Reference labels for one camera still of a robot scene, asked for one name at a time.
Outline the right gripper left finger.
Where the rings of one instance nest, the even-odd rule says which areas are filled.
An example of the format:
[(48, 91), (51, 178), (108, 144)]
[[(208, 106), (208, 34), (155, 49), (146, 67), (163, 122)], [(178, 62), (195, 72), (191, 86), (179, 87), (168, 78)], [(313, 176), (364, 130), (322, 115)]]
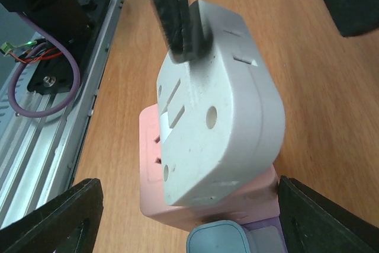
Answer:
[(1, 252), (92, 252), (102, 217), (98, 178), (87, 178), (1, 229)]

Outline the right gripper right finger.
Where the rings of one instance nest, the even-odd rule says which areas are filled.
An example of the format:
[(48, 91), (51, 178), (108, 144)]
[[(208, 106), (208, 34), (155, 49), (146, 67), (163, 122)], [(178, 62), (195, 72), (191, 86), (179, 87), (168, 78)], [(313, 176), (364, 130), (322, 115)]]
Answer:
[(278, 202), (288, 252), (378, 252), (378, 227), (302, 182), (282, 176)]

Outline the pink cube socket adapter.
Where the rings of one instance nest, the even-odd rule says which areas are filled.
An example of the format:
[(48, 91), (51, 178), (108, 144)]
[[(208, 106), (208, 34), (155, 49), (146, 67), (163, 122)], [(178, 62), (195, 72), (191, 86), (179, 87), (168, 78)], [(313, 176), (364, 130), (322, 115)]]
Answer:
[(151, 105), (139, 115), (140, 211), (156, 222), (191, 231), (218, 220), (240, 225), (266, 221), (280, 215), (278, 175), (273, 166), (239, 188), (221, 196), (215, 188), (194, 194), (194, 201), (170, 206), (163, 187), (158, 106)]

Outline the white travel adapter plug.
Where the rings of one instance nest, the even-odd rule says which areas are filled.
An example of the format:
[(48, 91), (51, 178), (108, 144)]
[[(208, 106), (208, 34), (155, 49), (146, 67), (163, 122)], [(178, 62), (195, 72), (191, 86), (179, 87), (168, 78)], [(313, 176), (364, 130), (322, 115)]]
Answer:
[(159, 71), (158, 116), (163, 187), (168, 205), (221, 196), (265, 172), (285, 132), (280, 94), (244, 19), (198, 0), (209, 53)]

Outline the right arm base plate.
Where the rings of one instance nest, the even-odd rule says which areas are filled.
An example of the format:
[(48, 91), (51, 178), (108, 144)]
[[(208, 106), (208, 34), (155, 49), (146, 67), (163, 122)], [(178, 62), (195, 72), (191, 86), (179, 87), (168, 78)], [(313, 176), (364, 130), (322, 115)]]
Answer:
[[(29, 17), (67, 48), (84, 76), (95, 50), (110, 0), (55, 0)], [(67, 58), (51, 43), (39, 61), (27, 90), (41, 95), (70, 91), (73, 72)]]

